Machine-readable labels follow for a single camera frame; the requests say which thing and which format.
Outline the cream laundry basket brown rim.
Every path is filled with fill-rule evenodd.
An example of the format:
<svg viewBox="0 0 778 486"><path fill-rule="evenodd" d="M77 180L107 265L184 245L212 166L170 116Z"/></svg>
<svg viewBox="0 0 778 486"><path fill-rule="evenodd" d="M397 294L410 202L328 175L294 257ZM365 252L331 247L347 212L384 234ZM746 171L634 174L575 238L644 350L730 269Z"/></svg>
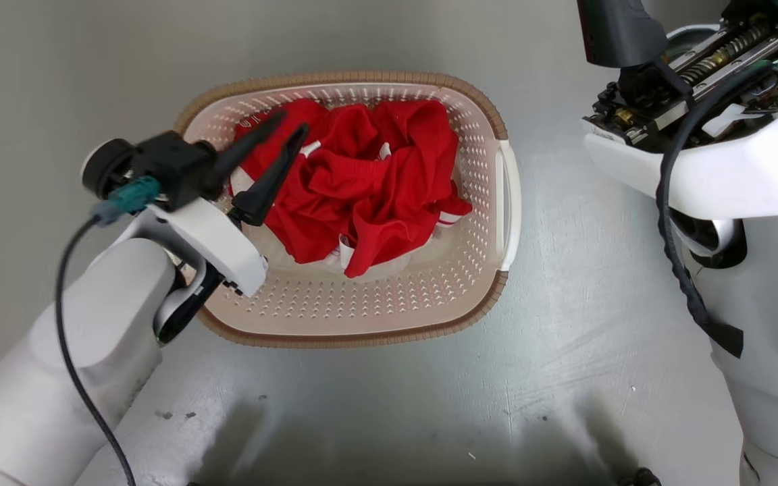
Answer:
<svg viewBox="0 0 778 486"><path fill-rule="evenodd" d="M229 83L189 102L174 129L225 148L247 115L311 99L324 107L440 101L459 138L453 174L473 207L400 271L346 279L297 265L267 228L243 233L268 258L254 296L220 286L198 311L207 329L246 346L348 348L400 344L469 328L497 304L521 241L521 178L509 133L484 92L451 75L410 71L294 74Z"/></svg>

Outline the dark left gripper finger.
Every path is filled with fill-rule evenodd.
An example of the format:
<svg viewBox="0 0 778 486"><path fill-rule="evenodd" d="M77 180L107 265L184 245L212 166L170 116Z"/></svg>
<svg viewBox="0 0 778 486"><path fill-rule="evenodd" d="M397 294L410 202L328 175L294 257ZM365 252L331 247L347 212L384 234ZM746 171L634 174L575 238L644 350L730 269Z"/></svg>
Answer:
<svg viewBox="0 0 778 486"><path fill-rule="evenodd" d="M224 190L226 179L257 146L263 144L271 136L271 133L278 129L284 118L283 111L272 114L261 124L254 126L253 130L248 132L246 136L241 136L232 142L225 151L217 153L213 164L203 178L204 196L219 196Z"/></svg>
<svg viewBox="0 0 778 486"><path fill-rule="evenodd" d="M283 188L284 182L299 156L309 133L308 124L300 124L287 138L273 163L246 191L235 194L229 209L229 219L235 227L260 227Z"/></svg>

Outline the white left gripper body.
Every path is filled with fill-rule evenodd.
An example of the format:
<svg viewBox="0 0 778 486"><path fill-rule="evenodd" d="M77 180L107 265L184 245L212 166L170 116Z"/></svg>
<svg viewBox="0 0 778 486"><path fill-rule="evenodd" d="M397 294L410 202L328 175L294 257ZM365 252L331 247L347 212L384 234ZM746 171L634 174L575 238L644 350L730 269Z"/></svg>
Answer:
<svg viewBox="0 0 778 486"><path fill-rule="evenodd" d="M265 283L267 261L213 203L197 198L176 211L157 205L149 205L148 210L166 221L187 249L197 252L245 296L254 296Z"/></svg>

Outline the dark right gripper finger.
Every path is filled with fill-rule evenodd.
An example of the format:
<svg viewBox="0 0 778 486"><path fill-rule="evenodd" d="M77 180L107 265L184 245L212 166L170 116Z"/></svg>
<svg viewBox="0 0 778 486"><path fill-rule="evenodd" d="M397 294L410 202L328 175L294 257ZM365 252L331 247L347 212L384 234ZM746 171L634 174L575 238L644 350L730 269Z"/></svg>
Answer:
<svg viewBox="0 0 778 486"><path fill-rule="evenodd" d="M722 20L729 25L768 24L778 30L778 0L730 0Z"/></svg>
<svg viewBox="0 0 778 486"><path fill-rule="evenodd" d="M577 8L587 61L620 71L626 103L690 100L692 87L666 61L666 31L642 0L577 0Z"/></svg>

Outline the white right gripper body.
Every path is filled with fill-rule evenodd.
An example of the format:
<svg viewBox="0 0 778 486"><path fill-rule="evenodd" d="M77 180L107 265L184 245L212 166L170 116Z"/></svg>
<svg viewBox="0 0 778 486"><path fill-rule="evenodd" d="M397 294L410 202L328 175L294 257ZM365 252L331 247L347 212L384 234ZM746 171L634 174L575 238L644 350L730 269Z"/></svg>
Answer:
<svg viewBox="0 0 778 486"><path fill-rule="evenodd" d="M778 216L778 30L768 24L685 26L667 34L666 61L692 87L689 101L626 103L617 81L583 119L596 169L655 196L660 169L689 111L759 63L702 117L675 160L670 204L696 219Z"/></svg>

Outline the red jersey with striped cuffs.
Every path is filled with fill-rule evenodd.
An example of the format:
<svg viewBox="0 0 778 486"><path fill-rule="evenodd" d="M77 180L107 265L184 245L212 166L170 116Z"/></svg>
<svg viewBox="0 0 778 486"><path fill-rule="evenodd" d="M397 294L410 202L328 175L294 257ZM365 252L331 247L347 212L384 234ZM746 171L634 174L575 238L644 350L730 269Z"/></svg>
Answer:
<svg viewBox="0 0 778 486"><path fill-rule="evenodd" d="M441 102L328 110L265 220L294 261L346 251L344 274L354 279L472 212L452 178L458 136Z"/></svg>

